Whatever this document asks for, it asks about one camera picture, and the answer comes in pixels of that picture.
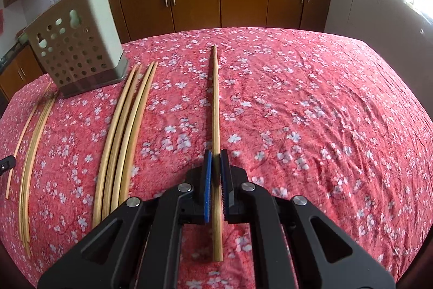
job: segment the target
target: wooden stick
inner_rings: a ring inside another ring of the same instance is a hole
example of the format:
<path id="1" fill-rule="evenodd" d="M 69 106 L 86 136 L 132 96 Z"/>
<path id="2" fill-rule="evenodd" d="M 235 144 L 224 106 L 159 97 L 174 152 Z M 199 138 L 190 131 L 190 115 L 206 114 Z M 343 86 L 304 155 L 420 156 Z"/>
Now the wooden stick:
<path id="1" fill-rule="evenodd" d="M 122 182 L 123 166 L 125 165 L 126 151 L 128 148 L 129 138 L 131 136 L 131 130 L 133 127 L 134 119 L 137 114 L 138 106 L 140 103 L 141 96 L 143 95 L 144 88 L 147 80 L 149 79 L 150 72 L 152 71 L 154 62 L 151 62 L 147 68 L 146 74 L 141 81 L 140 88 L 137 92 L 137 96 L 134 101 L 134 105 L 129 113 L 128 124 L 126 125 L 125 132 L 123 134 L 122 146 L 120 147 L 119 157 L 117 159 L 116 176 L 114 178 L 113 193 L 111 195 L 111 212 L 113 212 L 119 205 L 120 196 L 120 185 Z"/>
<path id="2" fill-rule="evenodd" d="M 42 94 L 42 97 L 45 96 L 45 94 L 46 94 L 46 92 L 47 92 L 47 90 L 49 89 L 50 86 L 51 86 L 51 83 L 48 83 L 48 86 L 47 86 L 47 88 L 44 90 L 44 93 Z M 39 100 L 34 104 L 34 106 L 33 106 L 33 108 L 32 108 L 32 111 L 30 112 L 29 118 L 27 118 L 27 121 L 26 121 L 26 123 L 25 123 L 25 125 L 24 125 L 24 127 L 23 127 L 23 129 L 22 129 L 22 131 L 21 131 L 21 135 L 20 135 L 19 138 L 18 138 L 17 147 L 15 148 L 15 151 L 14 151 L 14 157 L 15 157 L 15 158 L 16 158 L 17 155 L 18 155 L 18 150 L 19 150 L 19 148 L 20 148 L 20 146 L 21 146 L 22 139 L 23 139 L 23 137 L 24 137 L 25 132 L 27 131 L 27 128 L 29 127 L 30 120 L 32 120 L 33 115 L 35 114 L 36 109 L 38 108 L 38 105 L 39 105 Z M 9 175 L 8 175 L 8 177 L 7 177 L 7 185 L 6 185 L 6 199 L 9 199 L 10 182 L 11 182 L 11 180 L 12 180 L 12 174 L 13 174 L 13 173 L 14 173 L 14 168 L 12 168 L 12 169 L 9 171 Z"/>
<path id="3" fill-rule="evenodd" d="M 158 62 L 156 62 L 153 65 L 152 71 L 150 73 L 150 76 L 144 88 L 144 93 L 141 96 L 137 113 L 135 115 L 131 136 L 129 138 L 128 147 L 126 149 L 125 165 L 123 166 L 122 182 L 120 184 L 118 205 L 125 202 L 129 195 L 129 183 L 131 181 L 131 168 L 134 162 L 134 155 L 137 146 L 138 134 L 140 132 L 144 109 L 146 108 L 147 98 L 149 97 L 150 88 L 152 87 L 152 81 L 153 81 L 153 77 L 155 76 L 155 71 L 157 66 L 158 66 Z"/>
<path id="4" fill-rule="evenodd" d="M 219 87 L 218 87 L 218 56 L 217 46 L 212 47 L 214 57 L 213 70 L 213 95 L 212 95 L 212 159 L 214 162 L 211 204 L 212 204 L 212 243 L 213 260 L 222 262 L 222 199 L 221 199 L 221 178 L 219 175 L 219 156 L 221 147 L 219 144 Z"/>
<path id="5" fill-rule="evenodd" d="M 131 82 L 134 77 L 138 65 L 134 65 L 129 73 L 128 79 L 126 80 L 125 86 L 120 94 L 119 100 L 116 105 L 113 117 L 111 119 L 110 128 L 108 130 L 107 139 L 105 140 L 104 151 L 102 152 L 101 163 L 99 165 L 98 180 L 96 183 L 95 190 L 95 200 L 93 205 L 93 220 L 92 227 L 96 227 L 101 222 L 101 207 L 102 207 L 102 197 L 105 183 L 105 175 L 107 173 L 108 158 L 110 156 L 111 146 L 113 145 L 114 133 L 116 132 L 117 124 L 119 122 L 120 114 L 123 110 L 126 95 L 129 92 Z"/>
<path id="6" fill-rule="evenodd" d="M 122 114 L 120 116 L 119 124 L 116 129 L 116 135 L 114 136 L 113 146 L 111 148 L 110 159 L 108 162 L 108 170 L 107 177 L 105 179 L 105 187 L 104 187 L 104 197 L 102 202 L 102 219 L 105 219 L 110 214 L 111 207 L 111 194 L 113 191 L 113 181 L 114 181 L 114 172 L 116 170 L 117 165 L 117 157 L 119 155 L 120 143 L 122 141 L 123 132 L 125 131 L 126 121 L 128 119 L 129 110 L 131 108 L 131 103 L 134 97 L 134 93 L 137 87 L 137 83 L 139 81 L 139 75 L 141 71 L 142 65 L 138 67 L 138 70 L 134 76 L 133 84 L 128 92 L 128 97 L 125 101 L 125 105 L 122 109 Z"/>
<path id="7" fill-rule="evenodd" d="M 22 193 L 22 204 L 23 204 L 23 214 L 22 214 L 22 220 L 24 224 L 24 236 L 25 240 L 29 243 L 30 242 L 30 230 L 29 230 L 29 193 L 30 193 L 30 181 L 32 178 L 32 171 L 33 171 L 33 164 L 35 163 L 35 157 L 39 146 L 39 141 L 42 136 L 42 132 L 44 131 L 45 124 L 47 122 L 48 116 L 51 112 L 51 108 L 53 107 L 55 100 L 57 98 L 57 95 L 54 95 L 46 104 L 44 109 L 44 114 L 41 115 L 40 120 L 41 123 L 38 126 L 38 130 L 34 131 L 33 134 L 36 134 L 36 139 L 34 142 L 33 149 L 29 149 L 29 156 L 30 159 L 28 161 L 28 164 L 26 165 L 26 171 L 25 171 L 25 180 L 24 180 L 24 188 Z"/>

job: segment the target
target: pink floral bedsheet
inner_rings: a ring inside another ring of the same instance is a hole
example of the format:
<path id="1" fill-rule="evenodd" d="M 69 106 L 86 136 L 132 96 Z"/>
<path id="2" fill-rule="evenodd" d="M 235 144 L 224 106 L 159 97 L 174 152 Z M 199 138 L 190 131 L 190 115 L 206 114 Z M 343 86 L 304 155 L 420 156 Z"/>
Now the pink floral bedsheet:
<path id="1" fill-rule="evenodd" d="M 211 144 L 213 44 L 220 62 L 221 147 L 231 163 L 274 195 L 307 196 L 400 278 L 432 224 L 433 123 L 389 65 L 357 40 L 224 28 L 125 44 L 131 64 L 159 61 L 131 195 L 161 195 L 201 163 Z M 14 152 L 50 80 L 39 78 L 10 102 L 0 121 L 2 158 Z M 100 157 L 123 84 L 55 102 L 30 186 L 31 258 L 19 240 L 17 207 L 42 105 L 19 150 L 10 200 L 4 197 L 7 176 L 0 178 L 0 239 L 33 285 L 91 229 Z M 221 264 L 210 262 L 211 233 L 205 229 L 185 227 L 179 288 L 253 288 L 248 227 L 225 224 Z"/>

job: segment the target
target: beige perforated basket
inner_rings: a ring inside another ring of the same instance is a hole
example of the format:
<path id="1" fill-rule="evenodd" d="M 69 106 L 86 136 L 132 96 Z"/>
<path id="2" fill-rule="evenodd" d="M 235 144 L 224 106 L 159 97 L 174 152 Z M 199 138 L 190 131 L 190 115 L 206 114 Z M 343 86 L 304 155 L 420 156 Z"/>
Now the beige perforated basket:
<path id="1" fill-rule="evenodd" d="M 125 77 L 128 61 L 108 0 L 60 0 L 25 32 L 63 97 Z"/>

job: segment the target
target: metal screw head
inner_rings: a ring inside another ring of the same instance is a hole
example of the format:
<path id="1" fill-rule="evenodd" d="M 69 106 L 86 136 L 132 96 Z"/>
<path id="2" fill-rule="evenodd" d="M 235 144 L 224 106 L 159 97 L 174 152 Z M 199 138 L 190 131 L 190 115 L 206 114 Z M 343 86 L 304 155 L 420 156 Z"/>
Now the metal screw head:
<path id="1" fill-rule="evenodd" d="M 298 206 L 305 206 L 307 204 L 307 199 L 304 196 L 295 196 L 293 197 L 293 202 Z"/>
<path id="2" fill-rule="evenodd" d="M 191 191 L 191 189 L 192 189 L 192 186 L 188 183 L 182 183 L 182 184 L 178 185 L 178 190 L 180 192 L 188 192 L 188 191 Z"/>
<path id="3" fill-rule="evenodd" d="M 242 183 L 242 189 L 245 191 L 254 191 L 255 185 L 253 183 Z"/>
<path id="4" fill-rule="evenodd" d="M 126 200 L 128 207 L 137 207 L 140 204 L 140 199 L 138 197 L 130 197 Z"/>

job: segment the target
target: black object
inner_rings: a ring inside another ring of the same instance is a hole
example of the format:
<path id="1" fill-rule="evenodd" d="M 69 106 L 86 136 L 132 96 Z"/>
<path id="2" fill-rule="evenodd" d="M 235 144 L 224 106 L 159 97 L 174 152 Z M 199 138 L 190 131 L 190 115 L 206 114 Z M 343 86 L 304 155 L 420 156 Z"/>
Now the black object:
<path id="1" fill-rule="evenodd" d="M 211 152 L 161 197 L 130 197 L 46 271 L 38 289 L 176 288 L 185 223 L 209 220 Z"/>
<path id="2" fill-rule="evenodd" d="M 15 168 L 17 160 L 14 156 L 7 156 L 0 160 L 0 176 L 8 170 Z"/>
<path id="3" fill-rule="evenodd" d="M 388 271 L 305 197 L 271 196 L 229 164 L 227 150 L 220 166 L 226 221 L 250 224 L 256 288 L 296 288 L 285 237 L 300 289 L 395 289 Z M 160 198 L 129 198 L 48 269 L 38 289 L 176 288 L 182 226 L 206 222 L 210 169 L 205 151 L 204 166 L 185 183 Z"/>

